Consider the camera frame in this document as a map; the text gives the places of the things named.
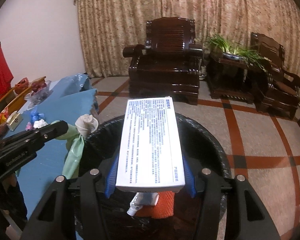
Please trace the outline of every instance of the black garbage bin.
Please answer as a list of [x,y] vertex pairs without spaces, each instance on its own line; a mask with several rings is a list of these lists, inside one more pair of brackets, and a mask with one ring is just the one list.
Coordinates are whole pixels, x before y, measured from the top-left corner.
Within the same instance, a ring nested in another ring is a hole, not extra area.
[[[198,122],[181,114],[176,114],[177,125],[183,155],[199,159],[202,166],[215,171],[218,175],[231,178],[226,154],[218,140]],[[121,142],[124,116],[111,119],[91,134],[84,146],[79,176],[101,161],[111,158]],[[201,199],[191,198],[185,189],[175,195],[174,215],[166,219],[130,217],[126,211],[134,192],[122,192],[118,189],[107,199],[103,194],[98,197],[102,214],[111,239],[191,239],[200,209]],[[75,200],[76,230],[81,235],[79,199]],[[226,211],[226,197],[221,199],[220,219]]]

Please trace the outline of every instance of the metal screw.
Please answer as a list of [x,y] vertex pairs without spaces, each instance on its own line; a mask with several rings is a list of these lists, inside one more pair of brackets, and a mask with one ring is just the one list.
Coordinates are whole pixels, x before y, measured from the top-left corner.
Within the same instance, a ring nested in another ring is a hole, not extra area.
[[61,176],[61,175],[56,178],[57,182],[63,182],[64,180],[65,180],[65,177]]
[[90,174],[91,175],[97,175],[99,173],[99,170],[98,169],[92,169],[91,171],[90,171]]
[[238,181],[244,181],[246,178],[243,175],[238,175],[237,180]]
[[208,168],[204,168],[204,169],[202,169],[201,172],[202,172],[203,174],[205,174],[205,175],[209,175],[209,174],[211,173],[211,170],[208,169]]

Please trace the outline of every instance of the patterned curtain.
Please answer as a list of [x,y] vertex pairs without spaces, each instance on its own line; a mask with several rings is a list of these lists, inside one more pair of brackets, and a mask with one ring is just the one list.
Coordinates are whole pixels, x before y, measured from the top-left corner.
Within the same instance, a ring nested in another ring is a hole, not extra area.
[[285,47],[288,71],[300,76],[300,10],[293,0],[75,0],[86,71],[91,77],[126,75],[127,45],[143,44],[146,21],[195,19],[196,37],[218,32],[248,46],[250,33],[264,33]]

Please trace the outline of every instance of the curtain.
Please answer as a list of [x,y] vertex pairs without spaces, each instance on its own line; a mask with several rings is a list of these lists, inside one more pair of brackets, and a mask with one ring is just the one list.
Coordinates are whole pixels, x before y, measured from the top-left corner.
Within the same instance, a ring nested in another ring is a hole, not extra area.
[[215,32],[242,46],[264,33],[285,47],[285,66],[300,76],[300,10],[293,0],[75,0],[82,52],[91,77],[127,75],[127,45],[144,44],[146,21],[195,19],[196,37]]

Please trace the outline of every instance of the tiled floor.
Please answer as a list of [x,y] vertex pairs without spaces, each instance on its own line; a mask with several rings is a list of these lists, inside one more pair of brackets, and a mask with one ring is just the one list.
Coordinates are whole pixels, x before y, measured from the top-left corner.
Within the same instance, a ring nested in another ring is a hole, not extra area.
[[[99,121],[125,113],[129,78],[91,80],[98,89]],[[272,217],[282,240],[300,223],[300,128],[295,121],[260,114],[254,105],[211,99],[200,82],[198,106],[175,102],[175,111],[207,128],[224,148],[234,175],[244,174]],[[224,237],[225,217],[218,239]]]

